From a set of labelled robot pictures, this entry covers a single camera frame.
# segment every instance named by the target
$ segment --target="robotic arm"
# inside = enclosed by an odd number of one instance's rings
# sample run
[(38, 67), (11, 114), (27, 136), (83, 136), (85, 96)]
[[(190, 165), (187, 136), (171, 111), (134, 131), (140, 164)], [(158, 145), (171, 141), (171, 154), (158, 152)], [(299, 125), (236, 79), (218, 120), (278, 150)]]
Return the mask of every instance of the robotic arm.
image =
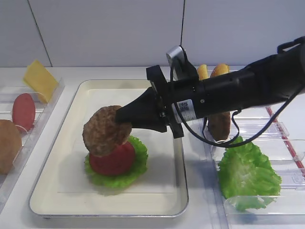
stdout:
[(166, 81), (160, 66), (147, 68), (151, 87), (119, 109), (116, 122), (159, 132), (166, 132), (169, 125), (173, 137), (179, 138), (183, 137), (181, 123), (186, 121), (279, 102), (286, 107), (305, 92), (305, 37), (278, 46), (277, 54), (239, 71), (202, 81), (181, 46), (170, 50), (167, 59), (171, 80)]

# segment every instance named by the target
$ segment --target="red strip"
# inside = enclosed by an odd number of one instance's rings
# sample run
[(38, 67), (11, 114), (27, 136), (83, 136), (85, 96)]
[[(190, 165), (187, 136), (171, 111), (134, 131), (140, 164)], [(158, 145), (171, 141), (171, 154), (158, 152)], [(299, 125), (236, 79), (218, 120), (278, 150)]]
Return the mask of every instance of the red strip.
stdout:
[[(273, 112), (272, 112), (271, 108), (270, 107), (266, 107), (266, 109), (267, 109), (267, 112), (268, 112), (269, 116), (272, 117), (273, 116)], [(288, 138), (283, 134), (284, 130), (282, 129), (282, 127), (280, 125), (276, 125), (276, 126), (277, 126), (277, 129), (281, 132), (282, 139), (284, 140), (287, 149), (289, 150), (291, 156), (294, 158), (295, 156), (297, 156), (294, 147), (292, 146), (292, 144), (288, 140)], [(304, 170), (303, 163), (301, 161), (297, 160), (297, 161), (295, 161), (295, 164), (296, 164), (296, 166), (298, 168), (302, 168), (301, 171), (302, 171), (303, 175), (305, 175), (305, 170)]]

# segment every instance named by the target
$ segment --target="lettuce leaf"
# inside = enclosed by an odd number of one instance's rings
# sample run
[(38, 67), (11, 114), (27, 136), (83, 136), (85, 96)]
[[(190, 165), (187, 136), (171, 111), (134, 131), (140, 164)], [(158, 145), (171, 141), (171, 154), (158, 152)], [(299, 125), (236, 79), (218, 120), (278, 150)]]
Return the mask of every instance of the lettuce leaf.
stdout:
[[(234, 143), (242, 142), (238, 137)], [(269, 158), (252, 142), (227, 148), (218, 164), (218, 178), (223, 196), (279, 196), (282, 179), (271, 167)], [(274, 198), (233, 198), (240, 211), (266, 208)]]
[(111, 188), (125, 188), (134, 182), (140, 175), (146, 172), (148, 158), (146, 146), (136, 137), (129, 136), (128, 141), (135, 150), (135, 160), (130, 170), (118, 176), (105, 176), (94, 172), (89, 164), (89, 154), (85, 158), (85, 171), (90, 181), (98, 186)]

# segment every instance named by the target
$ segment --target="clear plastic tray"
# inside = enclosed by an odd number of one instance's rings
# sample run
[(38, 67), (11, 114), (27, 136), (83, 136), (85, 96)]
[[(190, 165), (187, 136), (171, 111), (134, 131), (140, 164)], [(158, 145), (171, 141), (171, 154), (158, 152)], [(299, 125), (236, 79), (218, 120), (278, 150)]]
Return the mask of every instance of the clear plastic tray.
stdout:
[[(270, 113), (267, 109), (252, 108), (246, 111), (246, 115), (236, 118), (241, 130), (240, 135), (244, 139), (257, 133), (269, 120)], [(201, 130), (202, 126), (203, 124), (199, 123), (198, 130)], [(213, 139), (207, 128), (204, 133), (209, 140)], [(231, 126), (230, 137), (235, 133), (235, 127)], [(204, 144), (205, 160), (208, 163), (203, 176), (213, 228), (234, 229), (238, 228), (237, 225), (261, 223), (305, 223), (305, 140), (288, 139), (288, 136), (284, 124), (274, 122), (263, 135), (253, 141), (262, 153), (269, 157), (273, 169), (282, 178), (281, 194), (276, 197), (236, 196), (225, 199), (217, 179), (217, 164), (224, 149)], [(264, 198), (274, 198), (275, 201), (266, 208), (251, 208), (244, 212), (236, 209), (238, 201), (251, 201), (254, 198), (261, 201)]]
[(22, 147), (13, 161), (12, 169), (7, 175), (0, 175), (0, 213), (2, 212), (6, 201), (8, 200), (24, 165), (35, 147), (63, 89), (63, 80), (59, 80), (59, 85), (54, 90), (51, 100), (47, 104), (43, 104), (39, 101), (37, 97), (38, 94), (33, 92), (29, 87), (0, 87), (0, 119), (11, 120), (13, 103), (17, 96), (23, 93), (28, 93), (32, 96), (36, 109), (34, 127), (27, 133), (21, 135)]

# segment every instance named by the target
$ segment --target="stacked burger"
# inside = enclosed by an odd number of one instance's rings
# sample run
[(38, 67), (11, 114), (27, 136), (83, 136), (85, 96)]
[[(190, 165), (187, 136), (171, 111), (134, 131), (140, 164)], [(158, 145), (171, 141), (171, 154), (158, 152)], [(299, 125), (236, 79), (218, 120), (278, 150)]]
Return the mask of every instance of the stacked burger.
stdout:
[(85, 170), (95, 185), (127, 187), (146, 172), (147, 148), (131, 136), (131, 123), (116, 123), (118, 105), (102, 107), (83, 127), (89, 153)]

